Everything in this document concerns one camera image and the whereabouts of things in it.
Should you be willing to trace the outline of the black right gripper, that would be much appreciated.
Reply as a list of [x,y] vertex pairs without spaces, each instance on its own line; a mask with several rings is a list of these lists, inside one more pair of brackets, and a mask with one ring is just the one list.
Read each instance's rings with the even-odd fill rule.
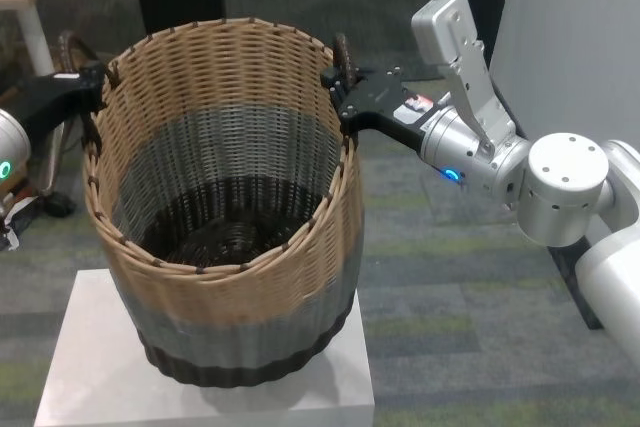
[[329,96],[344,135],[355,138],[360,131],[375,130],[420,152],[423,126],[438,108],[404,87],[398,75],[377,71],[360,75],[329,66],[320,73],[320,83],[327,90],[336,89]]

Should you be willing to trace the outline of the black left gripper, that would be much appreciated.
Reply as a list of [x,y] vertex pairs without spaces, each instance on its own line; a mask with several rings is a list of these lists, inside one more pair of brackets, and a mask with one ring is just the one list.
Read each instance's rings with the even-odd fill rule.
[[23,128],[30,143],[39,143],[58,125],[79,115],[104,109],[102,92],[107,68],[88,61],[77,73],[34,77],[9,99],[9,115]]

